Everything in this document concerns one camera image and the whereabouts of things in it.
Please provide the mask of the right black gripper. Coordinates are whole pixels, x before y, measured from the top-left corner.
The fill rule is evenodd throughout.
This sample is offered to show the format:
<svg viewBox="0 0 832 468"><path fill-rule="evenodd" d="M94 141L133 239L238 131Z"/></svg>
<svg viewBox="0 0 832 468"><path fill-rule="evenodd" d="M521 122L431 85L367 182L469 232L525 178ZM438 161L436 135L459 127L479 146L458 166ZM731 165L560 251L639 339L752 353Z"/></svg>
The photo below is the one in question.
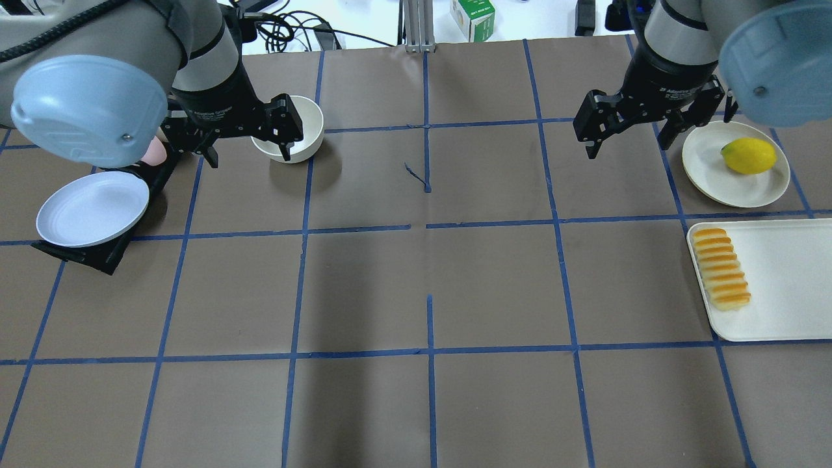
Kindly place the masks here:
<svg viewBox="0 0 832 468"><path fill-rule="evenodd" d="M716 61L676 63L652 49L636 49L620 92L587 92L573 119L575 137L588 159L594 160L601 144L622 127L665 118L657 142L660 149L668 150L681 133L709 124L722 101L723 122L728 124L739 112L739 103L714 76L716 66Z"/></svg>

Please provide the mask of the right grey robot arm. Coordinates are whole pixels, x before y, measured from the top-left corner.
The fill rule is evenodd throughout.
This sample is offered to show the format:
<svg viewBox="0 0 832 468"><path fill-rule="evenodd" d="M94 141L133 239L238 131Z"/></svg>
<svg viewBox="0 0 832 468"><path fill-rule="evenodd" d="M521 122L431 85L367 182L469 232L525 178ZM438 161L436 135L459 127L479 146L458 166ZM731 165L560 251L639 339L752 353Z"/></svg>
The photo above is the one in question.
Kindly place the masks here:
<svg viewBox="0 0 832 468"><path fill-rule="evenodd" d="M586 93L574 120L589 158L637 124L663 122L668 149L691 127L741 112L767 127L830 118L829 1L615 1L615 29L636 33L621 88Z"/></svg>

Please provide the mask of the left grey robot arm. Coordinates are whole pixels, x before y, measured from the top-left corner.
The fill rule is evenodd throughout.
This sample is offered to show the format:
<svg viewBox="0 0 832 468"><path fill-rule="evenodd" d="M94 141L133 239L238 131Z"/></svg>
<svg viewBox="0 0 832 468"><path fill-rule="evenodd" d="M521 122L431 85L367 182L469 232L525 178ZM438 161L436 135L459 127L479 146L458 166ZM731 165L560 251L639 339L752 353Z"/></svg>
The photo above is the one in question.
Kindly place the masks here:
<svg viewBox="0 0 832 468"><path fill-rule="evenodd" d="M161 131L217 165L224 137L278 146L304 125L286 94L259 100L242 62L244 13L216 1L2 6L2 127L72 162L124 168Z"/></svg>

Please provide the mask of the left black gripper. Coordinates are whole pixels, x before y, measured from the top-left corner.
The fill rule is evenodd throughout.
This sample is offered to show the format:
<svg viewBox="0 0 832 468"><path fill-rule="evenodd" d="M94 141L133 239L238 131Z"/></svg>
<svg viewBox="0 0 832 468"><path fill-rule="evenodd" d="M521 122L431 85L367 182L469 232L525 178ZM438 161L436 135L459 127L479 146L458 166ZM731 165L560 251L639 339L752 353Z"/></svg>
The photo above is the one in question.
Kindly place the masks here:
<svg viewBox="0 0 832 468"><path fill-rule="evenodd" d="M175 152L202 157L211 168L219 168L214 143L220 137L252 136L262 152L273 154L276 146L283 163L291 162L291 149L304 139L304 125L291 95L279 93L262 103L254 92L246 68L225 72L198 71L187 66L178 71L172 94L182 110L168 110L161 131Z"/></svg>

